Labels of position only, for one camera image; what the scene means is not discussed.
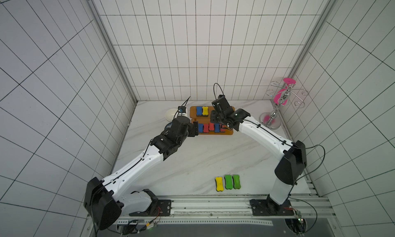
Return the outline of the blue eraser top shelf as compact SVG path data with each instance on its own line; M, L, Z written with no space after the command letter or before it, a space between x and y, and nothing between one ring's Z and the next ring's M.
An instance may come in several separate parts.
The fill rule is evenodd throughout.
M202 116L203 115L203 108L201 106L196 107L196 116Z

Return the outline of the green eraser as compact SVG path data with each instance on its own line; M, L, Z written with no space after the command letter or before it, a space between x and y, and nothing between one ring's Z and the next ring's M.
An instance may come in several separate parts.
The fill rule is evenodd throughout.
M232 176L232 180L233 180L234 189L240 190L240 189L241 189L240 175L234 174L234 175Z
M224 176L225 179L225 189L226 190L231 190L234 188L234 182L233 182L233 178L231 175L225 175Z

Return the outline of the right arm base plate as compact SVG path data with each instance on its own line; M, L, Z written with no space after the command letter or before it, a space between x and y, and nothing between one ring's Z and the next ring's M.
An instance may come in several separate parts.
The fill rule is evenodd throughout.
M286 200L282 205L278 205L272 200L251 199L250 205L253 216L294 216L291 203Z

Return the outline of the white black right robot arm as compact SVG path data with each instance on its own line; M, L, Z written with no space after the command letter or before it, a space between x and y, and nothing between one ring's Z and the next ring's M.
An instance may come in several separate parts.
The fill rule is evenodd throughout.
M304 143L284 139L241 108L234 110L231 106L215 104L213 107L213 122L251 137L278 159L279 163L274 170L276 180L267 197L267 203L273 207L283 205L306 168L307 155Z

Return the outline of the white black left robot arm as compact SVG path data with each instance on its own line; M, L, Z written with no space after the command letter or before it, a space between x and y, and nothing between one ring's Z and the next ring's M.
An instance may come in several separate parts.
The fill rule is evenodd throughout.
M151 215L157 197L144 189L132 193L131 187L146 172L174 154L188 137L199 134L199 123L179 116L172 120L146 149L118 171L103 179L92 178L86 185L84 208L92 219L95 231L105 230L123 214L143 212Z

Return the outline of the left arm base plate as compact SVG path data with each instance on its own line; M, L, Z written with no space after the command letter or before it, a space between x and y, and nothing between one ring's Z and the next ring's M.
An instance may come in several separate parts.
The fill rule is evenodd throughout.
M172 200L158 200L151 203L146 211L129 213L128 216L169 216Z

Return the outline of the yellow eraser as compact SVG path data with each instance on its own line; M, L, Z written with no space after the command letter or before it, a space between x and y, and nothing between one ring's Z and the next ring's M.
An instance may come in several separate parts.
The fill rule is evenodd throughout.
M216 191L217 192L224 191L224 185L223 185L223 178L222 177L216 177L215 178L215 183L216 183Z
M202 116L207 117L208 115L209 115L208 106L203 106L202 107Z

